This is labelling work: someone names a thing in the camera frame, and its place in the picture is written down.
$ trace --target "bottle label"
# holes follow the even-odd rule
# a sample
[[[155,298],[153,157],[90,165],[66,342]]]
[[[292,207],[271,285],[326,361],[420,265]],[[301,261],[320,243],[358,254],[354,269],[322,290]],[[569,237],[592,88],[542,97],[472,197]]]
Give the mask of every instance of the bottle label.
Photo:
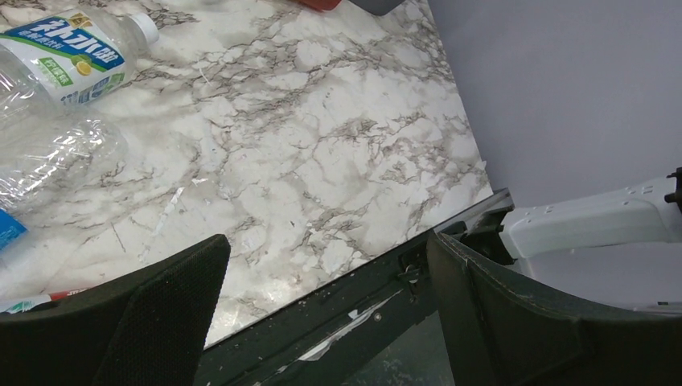
[[[0,209],[0,250],[26,233],[26,228]]]
[[[82,11],[67,10],[0,34],[55,101],[87,103],[123,83],[125,59]]]

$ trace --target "table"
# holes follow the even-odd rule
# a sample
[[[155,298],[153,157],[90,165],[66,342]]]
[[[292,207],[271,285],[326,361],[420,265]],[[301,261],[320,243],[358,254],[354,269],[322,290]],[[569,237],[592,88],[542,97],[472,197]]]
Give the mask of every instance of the table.
[[[491,194],[426,0],[383,18],[350,2],[91,3],[161,29],[137,79],[93,105],[129,154],[27,219],[43,226],[0,260],[2,298],[98,285],[222,232],[210,345]],[[0,22],[76,4],[15,0]]]

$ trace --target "clear plastic bottle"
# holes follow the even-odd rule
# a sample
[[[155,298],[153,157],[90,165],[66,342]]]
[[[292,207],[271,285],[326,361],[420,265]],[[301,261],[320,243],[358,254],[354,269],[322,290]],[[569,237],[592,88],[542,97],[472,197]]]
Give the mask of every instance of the clear plastic bottle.
[[[119,129],[86,106],[0,130],[0,250],[52,224],[46,205],[114,172],[127,152]]]
[[[0,34],[0,129],[82,105],[132,80],[158,40],[146,14],[82,6]]]

